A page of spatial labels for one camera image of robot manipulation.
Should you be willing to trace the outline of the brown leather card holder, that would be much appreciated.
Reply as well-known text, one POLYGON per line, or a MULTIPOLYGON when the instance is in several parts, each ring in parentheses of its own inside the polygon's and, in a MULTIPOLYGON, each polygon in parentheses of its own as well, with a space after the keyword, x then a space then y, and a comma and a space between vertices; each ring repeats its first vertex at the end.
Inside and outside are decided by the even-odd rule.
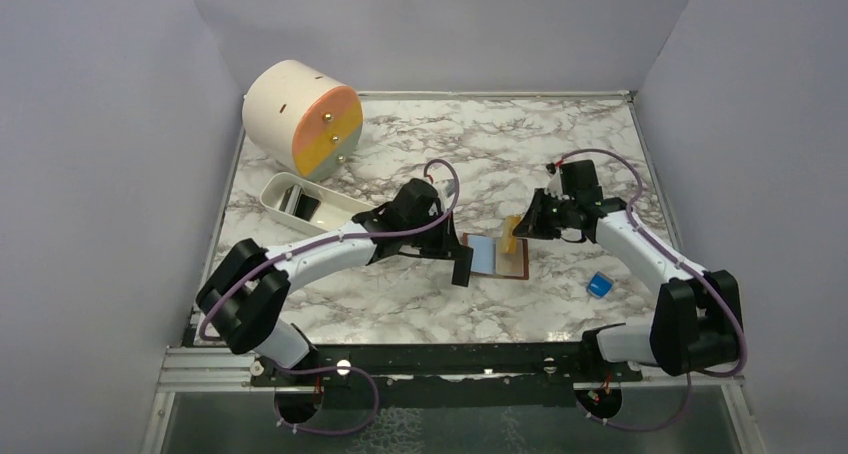
POLYGON ((462 243, 473 249, 471 275, 494 279, 529 279, 528 244, 517 239, 512 252, 502 252, 500 238, 465 233, 462 243))

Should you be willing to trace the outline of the gold credit card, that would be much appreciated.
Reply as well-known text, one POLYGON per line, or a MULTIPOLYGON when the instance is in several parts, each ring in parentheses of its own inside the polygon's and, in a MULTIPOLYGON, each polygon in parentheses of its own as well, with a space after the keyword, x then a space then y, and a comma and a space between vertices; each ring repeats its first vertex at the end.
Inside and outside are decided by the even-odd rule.
POLYGON ((495 274, 504 278, 527 279, 528 259, 525 239, 517 239, 518 243, 513 254, 500 254, 495 257, 495 274))

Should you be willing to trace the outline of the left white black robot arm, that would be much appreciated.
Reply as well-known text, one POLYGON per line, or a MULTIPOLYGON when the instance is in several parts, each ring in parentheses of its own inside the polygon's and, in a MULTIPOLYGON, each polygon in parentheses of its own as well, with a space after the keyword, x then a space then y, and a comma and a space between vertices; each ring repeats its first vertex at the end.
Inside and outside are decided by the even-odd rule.
POLYGON ((452 284, 469 283, 472 248, 463 245, 436 188, 412 179, 389 202, 352 216, 339 228, 285 246, 236 243, 196 296, 196 305, 234 354, 270 359, 285 381, 313 375, 306 336, 281 320, 287 296, 336 272, 365 267, 416 249, 424 259, 453 262, 452 284))

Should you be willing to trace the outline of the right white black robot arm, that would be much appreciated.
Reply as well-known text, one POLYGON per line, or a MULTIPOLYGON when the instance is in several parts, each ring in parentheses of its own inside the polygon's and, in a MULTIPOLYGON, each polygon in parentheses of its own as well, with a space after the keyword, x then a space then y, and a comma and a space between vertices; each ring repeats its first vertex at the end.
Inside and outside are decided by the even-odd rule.
POLYGON ((581 241, 605 249, 657 295, 651 321, 588 334, 589 346, 576 357, 579 372, 600 381, 620 362, 658 367, 671 376, 718 377, 718 366, 725 364, 731 367, 727 376, 739 372, 748 350, 735 277, 687 260, 641 222, 632 202, 606 196, 592 160, 559 161, 546 169, 549 183, 535 190, 513 235, 554 240, 576 230, 581 241))

